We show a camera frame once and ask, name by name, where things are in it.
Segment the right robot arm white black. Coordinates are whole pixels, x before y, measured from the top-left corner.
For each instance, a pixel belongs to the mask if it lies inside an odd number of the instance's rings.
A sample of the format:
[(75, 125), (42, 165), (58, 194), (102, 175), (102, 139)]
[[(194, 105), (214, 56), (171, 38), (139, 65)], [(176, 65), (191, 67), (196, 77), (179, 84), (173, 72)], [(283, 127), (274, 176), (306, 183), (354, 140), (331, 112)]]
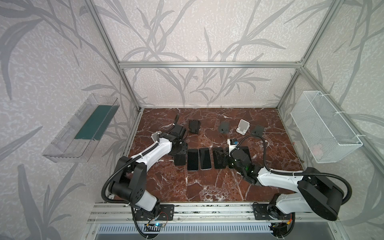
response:
[(344, 191), (330, 180), (330, 174), (315, 168), (298, 172), (267, 170), (254, 165), (240, 148), (229, 152), (228, 163), (251, 185), (293, 191), (292, 194), (278, 195), (271, 201), (272, 207), (281, 213), (315, 213), (328, 221), (338, 219)]

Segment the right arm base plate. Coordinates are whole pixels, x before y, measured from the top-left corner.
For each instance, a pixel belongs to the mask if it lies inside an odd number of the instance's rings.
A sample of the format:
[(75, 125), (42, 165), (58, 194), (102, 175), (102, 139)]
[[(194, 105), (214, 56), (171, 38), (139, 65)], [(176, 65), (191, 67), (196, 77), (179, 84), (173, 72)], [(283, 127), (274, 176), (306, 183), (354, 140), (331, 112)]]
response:
[(284, 214), (272, 204), (253, 203), (252, 208), (256, 220), (287, 222), (292, 218), (291, 214)]

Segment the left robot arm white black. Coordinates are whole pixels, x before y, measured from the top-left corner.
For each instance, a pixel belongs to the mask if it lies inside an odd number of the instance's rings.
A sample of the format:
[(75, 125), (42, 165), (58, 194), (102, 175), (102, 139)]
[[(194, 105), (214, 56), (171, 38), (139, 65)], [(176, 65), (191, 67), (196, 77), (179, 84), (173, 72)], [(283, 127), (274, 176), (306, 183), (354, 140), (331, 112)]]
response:
[(185, 133), (183, 126), (173, 124), (164, 133), (158, 131), (152, 134), (153, 144), (142, 152), (130, 158), (121, 157), (102, 188), (104, 201), (128, 204), (156, 215), (160, 201), (146, 190), (147, 172), (163, 156), (186, 152)]

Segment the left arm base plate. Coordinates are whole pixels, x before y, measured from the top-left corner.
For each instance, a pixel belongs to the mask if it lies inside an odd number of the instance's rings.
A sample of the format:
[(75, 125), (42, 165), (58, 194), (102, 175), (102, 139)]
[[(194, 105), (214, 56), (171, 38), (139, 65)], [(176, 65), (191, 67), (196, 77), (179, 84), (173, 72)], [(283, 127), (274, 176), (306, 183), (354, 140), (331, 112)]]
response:
[(144, 209), (134, 209), (134, 215), (136, 221), (172, 221), (175, 213), (175, 205), (173, 204), (159, 204), (156, 205), (152, 211), (146, 211)]

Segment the phone pink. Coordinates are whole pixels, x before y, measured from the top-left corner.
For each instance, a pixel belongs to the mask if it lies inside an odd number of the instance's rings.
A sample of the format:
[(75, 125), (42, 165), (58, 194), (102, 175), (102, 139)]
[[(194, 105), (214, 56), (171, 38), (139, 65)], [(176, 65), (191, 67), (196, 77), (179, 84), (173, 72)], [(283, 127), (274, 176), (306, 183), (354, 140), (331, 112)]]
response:
[(250, 154), (250, 150), (249, 150), (249, 147), (247, 146), (241, 146), (241, 149), (245, 152), (245, 154), (248, 156), (248, 158), (251, 160), (252, 157), (251, 157), (251, 154)]

